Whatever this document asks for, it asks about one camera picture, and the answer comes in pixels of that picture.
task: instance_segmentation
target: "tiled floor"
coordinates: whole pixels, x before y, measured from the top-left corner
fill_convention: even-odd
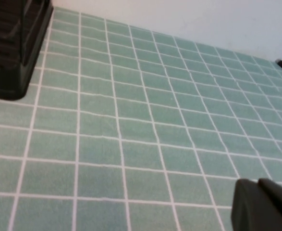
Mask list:
[[[230,231],[236,179],[282,185],[282,70],[57,8],[0,101],[0,231]]]

